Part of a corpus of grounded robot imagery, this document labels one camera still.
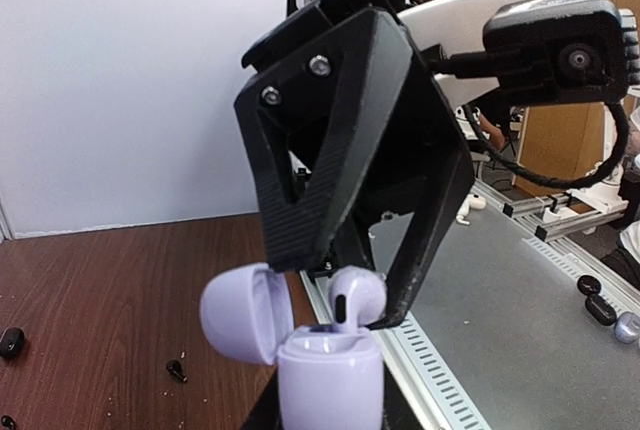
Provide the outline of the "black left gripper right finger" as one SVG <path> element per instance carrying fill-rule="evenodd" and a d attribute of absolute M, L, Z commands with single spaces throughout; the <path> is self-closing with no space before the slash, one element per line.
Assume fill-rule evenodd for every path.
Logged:
<path fill-rule="evenodd" d="M 384 430 L 412 430 L 415 428 L 415 416 L 411 408 L 402 401 L 389 400 L 384 403 Z"/>

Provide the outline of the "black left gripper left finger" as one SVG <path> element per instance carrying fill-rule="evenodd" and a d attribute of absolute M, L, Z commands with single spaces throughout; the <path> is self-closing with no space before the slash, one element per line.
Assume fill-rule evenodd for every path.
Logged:
<path fill-rule="evenodd" d="M 242 424 L 241 430 L 282 429 L 278 392 L 278 371 L 275 370 Z"/>

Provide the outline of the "lilac earbud charging case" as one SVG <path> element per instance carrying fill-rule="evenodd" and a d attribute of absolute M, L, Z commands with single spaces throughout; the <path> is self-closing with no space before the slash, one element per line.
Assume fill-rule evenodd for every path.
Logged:
<path fill-rule="evenodd" d="M 370 324 L 349 334 L 335 332 L 333 320 L 295 326 L 286 279 L 266 263 L 211 279 L 199 315 L 207 341 L 220 354 L 276 366 L 284 428 L 382 427 L 384 363 Z"/>

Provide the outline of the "lilac wireless earbud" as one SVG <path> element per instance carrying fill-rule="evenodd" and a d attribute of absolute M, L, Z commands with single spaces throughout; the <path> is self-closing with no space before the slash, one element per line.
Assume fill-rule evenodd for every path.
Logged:
<path fill-rule="evenodd" d="M 337 333 L 357 333 L 378 321 L 385 312 L 387 287 L 383 277 L 369 269 L 347 266 L 330 282 L 332 327 Z"/>

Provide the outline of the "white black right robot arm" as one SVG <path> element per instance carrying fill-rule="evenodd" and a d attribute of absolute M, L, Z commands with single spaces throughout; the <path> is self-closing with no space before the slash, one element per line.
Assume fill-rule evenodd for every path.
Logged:
<path fill-rule="evenodd" d="M 517 1 L 287 0 L 234 104 L 274 271 L 372 268 L 370 228 L 409 215 L 368 327 L 404 320 L 474 182 L 453 111 L 495 86 L 437 80 L 426 58 L 480 50 Z"/>

